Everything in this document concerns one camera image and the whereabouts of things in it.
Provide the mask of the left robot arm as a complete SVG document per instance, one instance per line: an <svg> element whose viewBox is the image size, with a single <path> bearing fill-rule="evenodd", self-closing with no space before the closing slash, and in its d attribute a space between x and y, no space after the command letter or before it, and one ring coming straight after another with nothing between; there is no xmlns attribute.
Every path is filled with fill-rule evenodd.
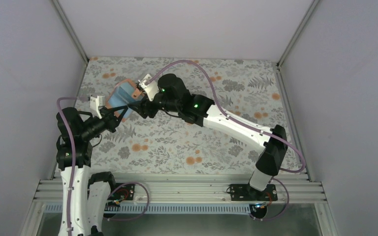
<svg viewBox="0 0 378 236"><path fill-rule="evenodd" d="M91 174L91 140L104 131L114 133L128 110L127 106L100 109L101 117L74 107L57 115L61 135L57 141L56 161L63 187L61 236L101 236L102 220L108 199L117 194L110 171Z"/></svg>

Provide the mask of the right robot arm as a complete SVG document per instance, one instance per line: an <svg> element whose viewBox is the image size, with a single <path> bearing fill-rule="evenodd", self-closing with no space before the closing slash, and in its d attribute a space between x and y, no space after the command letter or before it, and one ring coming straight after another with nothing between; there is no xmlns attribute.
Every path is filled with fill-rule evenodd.
<svg viewBox="0 0 378 236"><path fill-rule="evenodd" d="M236 116L206 96L191 94L182 79L174 74L163 75L153 82L146 77L137 88L144 93L143 98L129 103L128 107L142 118L154 118L158 111L176 112L178 118L187 123L222 132L255 148L259 158L247 194L252 200L265 195L267 184L278 175L288 149L282 126L270 128Z"/></svg>

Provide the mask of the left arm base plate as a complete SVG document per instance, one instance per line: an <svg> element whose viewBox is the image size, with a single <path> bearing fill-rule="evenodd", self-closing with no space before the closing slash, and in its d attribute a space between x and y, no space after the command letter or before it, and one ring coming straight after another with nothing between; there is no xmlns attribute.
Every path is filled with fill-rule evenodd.
<svg viewBox="0 0 378 236"><path fill-rule="evenodd" d="M114 192L108 198L109 205L120 205L124 201L132 201L134 199L134 184L125 185Z"/></svg>

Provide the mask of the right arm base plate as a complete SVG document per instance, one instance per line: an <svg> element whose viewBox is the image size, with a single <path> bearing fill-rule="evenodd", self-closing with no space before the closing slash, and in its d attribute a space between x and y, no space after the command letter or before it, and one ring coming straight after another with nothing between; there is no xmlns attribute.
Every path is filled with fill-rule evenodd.
<svg viewBox="0 0 378 236"><path fill-rule="evenodd" d="M232 201L276 201L278 200L276 186L267 184L265 190L259 191L248 184L231 184L226 193Z"/></svg>

